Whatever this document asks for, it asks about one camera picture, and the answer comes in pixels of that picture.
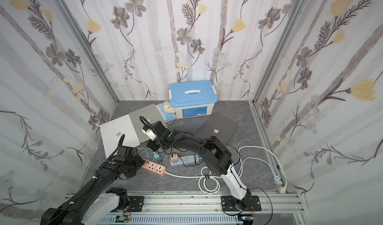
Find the teal charger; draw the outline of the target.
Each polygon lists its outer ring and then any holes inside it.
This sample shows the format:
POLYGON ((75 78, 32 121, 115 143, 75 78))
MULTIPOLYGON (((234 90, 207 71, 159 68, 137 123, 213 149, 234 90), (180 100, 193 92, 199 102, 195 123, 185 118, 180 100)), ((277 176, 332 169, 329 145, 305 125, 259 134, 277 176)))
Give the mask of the teal charger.
POLYGON ((157 153, 154 153, 154 159, 159 163, 163 162, 162 157, 157 153))

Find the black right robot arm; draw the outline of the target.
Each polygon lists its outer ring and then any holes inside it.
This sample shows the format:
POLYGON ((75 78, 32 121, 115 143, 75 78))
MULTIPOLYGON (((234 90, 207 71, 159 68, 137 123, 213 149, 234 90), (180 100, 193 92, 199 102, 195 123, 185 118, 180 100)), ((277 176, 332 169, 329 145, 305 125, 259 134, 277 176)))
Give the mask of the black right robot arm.
POLYGON ((240 180, 234 169, 232 154, 215 136, 210 138, 197 138, 178 130, 170 131, 161 121, 149 123, 140 117, 143 124, 142 132, 150 140, 147 147, 156 152, 158 149, 167 151, 171 148, 184 149, 196 153, 202 158, 207 168, 218 175, 228 186, 236 206, 244 210, 247 208, 251 191, 240 180))

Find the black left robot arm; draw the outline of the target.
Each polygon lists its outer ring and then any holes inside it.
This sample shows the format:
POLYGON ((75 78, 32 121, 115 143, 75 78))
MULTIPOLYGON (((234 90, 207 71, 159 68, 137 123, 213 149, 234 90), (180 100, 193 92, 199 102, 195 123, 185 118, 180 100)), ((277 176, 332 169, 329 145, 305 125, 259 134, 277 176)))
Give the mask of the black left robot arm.
POLYGON ((119 146, 103 162, 95 176, 68 201, 58 208, 49 208, 41 218, 41 225, 82 225, 82 219, 101 193, 124 174, 127 179, 136 175, 144 165, 136 148, 119 146))

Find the pink charger plug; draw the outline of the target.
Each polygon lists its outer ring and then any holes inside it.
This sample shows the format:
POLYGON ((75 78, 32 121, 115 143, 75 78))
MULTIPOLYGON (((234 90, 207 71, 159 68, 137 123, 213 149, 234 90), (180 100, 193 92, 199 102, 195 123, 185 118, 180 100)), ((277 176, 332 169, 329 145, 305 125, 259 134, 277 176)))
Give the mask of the pink charger plug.
POLYGON ((178 155, 177 154, 172 154, 171 155, 171 162, 178 162, 178 160, 179 160, 179 157, 178 157, 178 155))

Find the white silver laptop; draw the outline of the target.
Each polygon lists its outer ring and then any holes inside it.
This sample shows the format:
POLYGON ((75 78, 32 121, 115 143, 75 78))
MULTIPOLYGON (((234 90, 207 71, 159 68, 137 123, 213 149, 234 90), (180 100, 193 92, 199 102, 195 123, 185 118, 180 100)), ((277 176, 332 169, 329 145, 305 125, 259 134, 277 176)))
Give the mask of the white silver laptop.
POLYGON ((104 152, 107 158, 117 148, 118 142, 123 134, 125 135, 125 138, 122 145, 129 147, 138 147, 140 145, 129 115, 119 117, 100 125, 100 131, 104 152))

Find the dark grey laptop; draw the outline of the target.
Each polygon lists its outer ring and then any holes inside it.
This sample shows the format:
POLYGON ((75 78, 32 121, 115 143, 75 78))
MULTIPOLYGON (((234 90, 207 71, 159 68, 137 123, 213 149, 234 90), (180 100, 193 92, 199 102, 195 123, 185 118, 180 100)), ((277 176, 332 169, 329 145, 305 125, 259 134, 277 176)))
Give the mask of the dark grey laptop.
POLYGON ((196 138, 208 139, 215 136, 220 142, 228 143, 235 134, 239 125, 223 116, 218 112, 214 112, 209 119, 194 134, 196 138))

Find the blue face mask pack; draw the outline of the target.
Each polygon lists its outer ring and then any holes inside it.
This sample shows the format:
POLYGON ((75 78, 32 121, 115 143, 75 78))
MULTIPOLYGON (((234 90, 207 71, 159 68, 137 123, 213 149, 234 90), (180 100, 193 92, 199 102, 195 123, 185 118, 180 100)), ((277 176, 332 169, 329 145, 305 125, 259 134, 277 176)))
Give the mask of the blue face mask pack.
POLYGON ((164 119, 165 123, 169 124, 169 123, 173 122, 174 120, 176 120, 177 119, 176 114, 175 113, 166 113, 164 111, 163 106, 164 106, 164 103, 158 104, 157 105, 157 109, 159 110, 159 112, 160 112, 162 118, 164 119))

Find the grey power strip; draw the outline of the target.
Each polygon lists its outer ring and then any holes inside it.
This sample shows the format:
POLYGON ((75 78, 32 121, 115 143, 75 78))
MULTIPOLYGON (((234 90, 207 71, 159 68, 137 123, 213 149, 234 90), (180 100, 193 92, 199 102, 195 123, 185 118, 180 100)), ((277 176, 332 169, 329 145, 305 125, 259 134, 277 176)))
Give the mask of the grey power strip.
POLYGON ((178 161, 170 161, 172 167, 184 166, 184 167, 194 167, 200 164, 200 157, 198 155, 189 155, 178 157, 178 161))

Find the orange power strip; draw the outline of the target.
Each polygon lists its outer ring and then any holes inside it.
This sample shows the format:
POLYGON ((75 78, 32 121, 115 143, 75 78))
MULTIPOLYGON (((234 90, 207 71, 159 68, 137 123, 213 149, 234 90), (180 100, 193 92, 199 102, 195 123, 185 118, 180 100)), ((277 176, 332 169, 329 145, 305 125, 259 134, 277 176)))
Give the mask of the orange power strip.
POLYGON ((164 165, 149 161, 147 159, 144 159, 144 164, 142 168, 151 171, 155 174, 158 174, 160 176, 164 176, 166 172, 166 167, 164 165))

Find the blue lid storage box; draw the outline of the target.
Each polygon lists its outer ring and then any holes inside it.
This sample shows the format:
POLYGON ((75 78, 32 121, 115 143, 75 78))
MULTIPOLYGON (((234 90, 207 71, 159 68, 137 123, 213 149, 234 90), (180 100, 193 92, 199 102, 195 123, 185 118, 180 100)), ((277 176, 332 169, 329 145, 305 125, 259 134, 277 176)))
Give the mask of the blue lid storage box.
POLYGON ((178 119, 211 115, 218 102, 215 87, 209 80, 171 84, 169 99, 178 119))

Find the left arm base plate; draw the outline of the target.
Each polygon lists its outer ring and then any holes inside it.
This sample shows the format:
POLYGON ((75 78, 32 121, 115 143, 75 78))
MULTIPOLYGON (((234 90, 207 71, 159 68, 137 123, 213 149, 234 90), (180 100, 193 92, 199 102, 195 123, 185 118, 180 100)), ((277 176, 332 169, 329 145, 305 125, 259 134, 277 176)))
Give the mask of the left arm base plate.
POLYGON ((140 213, 144 205, 144 196, 129 196, 129 212, 140 213))

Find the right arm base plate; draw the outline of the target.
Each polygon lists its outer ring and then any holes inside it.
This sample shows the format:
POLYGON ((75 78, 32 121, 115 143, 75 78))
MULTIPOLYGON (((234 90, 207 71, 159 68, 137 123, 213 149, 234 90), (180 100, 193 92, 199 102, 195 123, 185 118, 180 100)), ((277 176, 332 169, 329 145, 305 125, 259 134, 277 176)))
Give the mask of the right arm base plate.
POLYGON ((258 196, 251 196, 249 203, 245 208, 240 208, 239 203, 236 203, 232 196, 221 196, 221 207, 226 213, 228 212, 260 212, 262 211, 261 203, 258 196))

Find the white wall plug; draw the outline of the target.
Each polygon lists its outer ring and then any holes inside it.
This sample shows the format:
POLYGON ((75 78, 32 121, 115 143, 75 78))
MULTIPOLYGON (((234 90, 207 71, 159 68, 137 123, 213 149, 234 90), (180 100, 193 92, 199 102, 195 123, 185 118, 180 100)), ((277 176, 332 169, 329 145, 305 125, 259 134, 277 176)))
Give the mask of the white wall plug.
POLYGON ((277 192, 279 194, 284 194, 286 193, 287 186, 286 185, 277 185, 277 192))

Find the aluminium mounting rail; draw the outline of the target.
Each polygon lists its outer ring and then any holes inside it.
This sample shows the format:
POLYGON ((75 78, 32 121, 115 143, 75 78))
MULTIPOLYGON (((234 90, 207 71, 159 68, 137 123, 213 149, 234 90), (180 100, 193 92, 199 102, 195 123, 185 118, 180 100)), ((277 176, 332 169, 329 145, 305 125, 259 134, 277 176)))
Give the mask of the aluminium mounting rail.
POLYGON ((99 225, 308 225, 304 206, 296 194, 252 191, 258 196, 260 212, 224 212, 221 196, 203 193, 129 193, 144 196, 142 212, 109 212, 99 225))

